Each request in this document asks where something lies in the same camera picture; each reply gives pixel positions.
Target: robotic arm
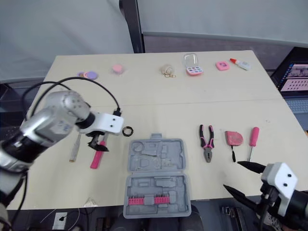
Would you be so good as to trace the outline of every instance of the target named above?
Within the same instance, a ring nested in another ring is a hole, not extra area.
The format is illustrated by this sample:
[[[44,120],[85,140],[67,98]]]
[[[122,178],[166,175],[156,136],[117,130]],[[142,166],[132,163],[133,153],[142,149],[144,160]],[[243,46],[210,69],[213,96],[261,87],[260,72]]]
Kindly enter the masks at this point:
[[[75,91],[49,94],[44,108],[25,121],[18,133],[0,143],[0,202],[5,207],[22,185],[24,173],[46,149],[68,136],[74,128],[92,137],[89,147],[98,151],[108,149],[98,144],[100,135],[119,134],[123,118],[114,114],[92,112],[90,106]]]
[[[261,216],[259,230],[262,230],[262,217],[269,212],[291,229],[308,231],[308,194],[295,190],[297,177],[287,164],[278,162],[264,166],[247,161],[240,161],[238,164],[255,173],[262,173],[259,204],[230,186],[224,187],[237,201]]]

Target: pliers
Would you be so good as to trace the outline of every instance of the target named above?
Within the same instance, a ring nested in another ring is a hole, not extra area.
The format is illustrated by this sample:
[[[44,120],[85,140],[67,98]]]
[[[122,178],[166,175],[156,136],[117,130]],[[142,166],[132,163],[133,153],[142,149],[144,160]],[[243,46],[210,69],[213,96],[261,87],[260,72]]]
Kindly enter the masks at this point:
[[[212,149],[214,148],[214,131],[212,125],[208,126],[210,132],[210,140],[206,143],[206,140],[203,135],[203,124],[199,128],[199,136],[201,141],[201,147],[204,149],[205,160],[209,163],[212,159]]]

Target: purple round object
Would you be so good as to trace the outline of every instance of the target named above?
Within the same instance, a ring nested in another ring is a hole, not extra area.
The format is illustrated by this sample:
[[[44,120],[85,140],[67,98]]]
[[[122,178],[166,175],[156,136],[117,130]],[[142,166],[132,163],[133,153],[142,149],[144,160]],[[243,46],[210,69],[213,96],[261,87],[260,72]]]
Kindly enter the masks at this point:
[[[84,73],[84,76],[89,78],[89,79],[95,80],[95,79],[97,79],[98,74],[94,71],[89,71],[89,72]]]

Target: white wire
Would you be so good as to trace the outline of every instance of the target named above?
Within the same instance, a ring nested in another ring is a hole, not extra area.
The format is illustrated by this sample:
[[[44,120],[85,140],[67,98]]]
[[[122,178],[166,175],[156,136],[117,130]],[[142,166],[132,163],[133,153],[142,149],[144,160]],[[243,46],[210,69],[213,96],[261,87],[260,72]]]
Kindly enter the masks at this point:
[[[79,220],[79,216],[80,216],[80,209],[78,208],[78,217],[77,217],[75,223],[68,229],[68,231],[70,231],[77,224],[77,221]]]
[[[42,223],[47,217],[49,217],[49,215],[51,213],[53,213],[54,211],[56,211],[57,209],[55,208],[53,211],[51,211],[49,214],[46,215],[46,217],[44,217],[39,223]]]

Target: computer screen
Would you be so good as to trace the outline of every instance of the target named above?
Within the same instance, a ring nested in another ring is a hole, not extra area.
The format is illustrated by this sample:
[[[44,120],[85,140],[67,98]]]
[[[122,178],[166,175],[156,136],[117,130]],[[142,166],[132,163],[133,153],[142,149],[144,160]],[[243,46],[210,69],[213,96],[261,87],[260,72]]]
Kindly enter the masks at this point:
[[[270,78],[284,98],[308,97],[308,48],[294,47]]]
[[[277,87],[280,92],[308,91],[308,63],[290,64]]]

